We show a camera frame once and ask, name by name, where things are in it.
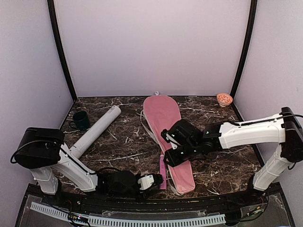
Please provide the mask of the pink racket cover bag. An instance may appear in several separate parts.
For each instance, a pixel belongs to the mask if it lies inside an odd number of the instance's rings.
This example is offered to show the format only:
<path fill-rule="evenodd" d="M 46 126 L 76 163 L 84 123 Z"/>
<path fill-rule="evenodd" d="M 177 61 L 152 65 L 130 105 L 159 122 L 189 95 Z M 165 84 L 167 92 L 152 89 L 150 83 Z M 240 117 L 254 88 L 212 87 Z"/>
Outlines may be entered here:
<path fill-rule="evenodd" d="M 143 110 L 140 113 L 140 120 L 146 120 L 147 126 L 143 125 L 149 136 L 159 145 L 160 174 L 164 182 L 160 185 L 161 190 L 167 189 L 167 185 L 178 196 L 192 192 L 195 189 L 191 163 L 186 161 L 176 167 L 164 163 L 167 160 L 165 152 L 169 149 L 176 149 L 177 142 L 167 131 L 179 120 L 181 114 L 177 102 L 169 96 L 157 95 L 146 98 L 143 102 Z"/>

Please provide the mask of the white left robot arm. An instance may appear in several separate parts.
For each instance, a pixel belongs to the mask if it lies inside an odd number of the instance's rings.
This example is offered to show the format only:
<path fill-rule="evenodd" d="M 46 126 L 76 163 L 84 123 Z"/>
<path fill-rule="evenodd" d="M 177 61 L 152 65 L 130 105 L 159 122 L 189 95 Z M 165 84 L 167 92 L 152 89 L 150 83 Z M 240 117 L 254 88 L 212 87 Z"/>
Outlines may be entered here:
<path fill-rule="evenodd" d="M 43 193 L 48 194 L 56 206 L 63 206 L 67 196 L 59 190 L 59 180 L 53 175 L 53 169 L 74 182 L 81 191 L 96 192 L 104 197 L 118 193 L 143 201 L 156 182 L 152 174 L 134 175 L 113 167 L 90 170 L 70 152 L 64 143 L 64 133 L 59 129 L 27 128 L 10 162 L 31 170 Z"/>

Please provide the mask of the white shuttlecock tube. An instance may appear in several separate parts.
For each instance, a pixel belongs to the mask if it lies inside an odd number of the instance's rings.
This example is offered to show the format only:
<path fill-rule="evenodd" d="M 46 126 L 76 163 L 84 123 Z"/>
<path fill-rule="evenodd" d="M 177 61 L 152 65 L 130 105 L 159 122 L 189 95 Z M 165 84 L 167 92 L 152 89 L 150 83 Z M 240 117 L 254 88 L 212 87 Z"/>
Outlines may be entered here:
<path fill-rule="evenodd" d="M 70 152 L 80 158 L 93 142 L 109 127 L 109 125 L 121 114 L 121 109 L 114 105 L 101 116 L 92 127 L 71 146 Z"/>

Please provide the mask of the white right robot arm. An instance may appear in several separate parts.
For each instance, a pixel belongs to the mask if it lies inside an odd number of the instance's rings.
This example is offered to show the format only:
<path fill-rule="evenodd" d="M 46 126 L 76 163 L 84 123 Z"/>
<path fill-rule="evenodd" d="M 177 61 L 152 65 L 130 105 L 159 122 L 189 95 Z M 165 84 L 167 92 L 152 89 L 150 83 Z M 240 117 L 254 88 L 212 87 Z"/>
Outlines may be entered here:
<path fill-rule="evenodd" d="M 277 148 L 265 165 L 252 178 L 251 187 L 242 194 L 242 202 L 252 205 L 269 185 L 291 164 L 303 159 L 303 128 L 291 108 L 267 118 L 245 122 L 207 124 L 203 131 L 181 119 L 161 136 L 175 145 L 165 151 L 165 164 L 176 167 L 202 154 L 222 151 L 242 145 L 277 143 Z"/>

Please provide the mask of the pink badminton racket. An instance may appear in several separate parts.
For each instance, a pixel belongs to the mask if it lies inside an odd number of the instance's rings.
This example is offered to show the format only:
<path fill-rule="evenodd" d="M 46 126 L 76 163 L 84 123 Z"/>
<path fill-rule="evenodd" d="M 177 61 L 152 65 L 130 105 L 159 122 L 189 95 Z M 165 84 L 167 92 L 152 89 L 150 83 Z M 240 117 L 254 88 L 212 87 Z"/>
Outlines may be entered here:
<path fill-rule="evenodd" d="M 166 179 L 166 166 L 164 163 L 164 155 L 160 155 L 160 160 L 159 160 L 159 172 L 163 177 L 163 182 L 160 185 L 161 190 L 166 190 L 167 189 L 167 179 Z"/>

